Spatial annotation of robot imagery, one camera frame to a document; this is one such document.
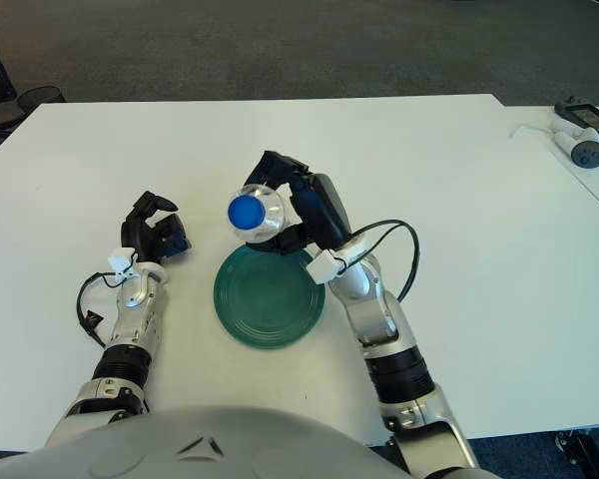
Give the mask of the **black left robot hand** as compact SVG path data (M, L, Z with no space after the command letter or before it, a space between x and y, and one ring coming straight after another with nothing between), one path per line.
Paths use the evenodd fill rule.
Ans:
M177 211L170 200L145 191L121 225L121 246L133 248L138 262L157 264L185 252L191 243Z

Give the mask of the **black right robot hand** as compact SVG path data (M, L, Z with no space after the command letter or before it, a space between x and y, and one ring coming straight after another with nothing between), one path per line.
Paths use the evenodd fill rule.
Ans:
M307 165L291 157L265 151L245 184L263 185L274 191L288 185L291 205L301 219L271 239L250 241L248 247L285 255L312 243L322 249L338 249L351 240L345 208L329 176L314 174Z

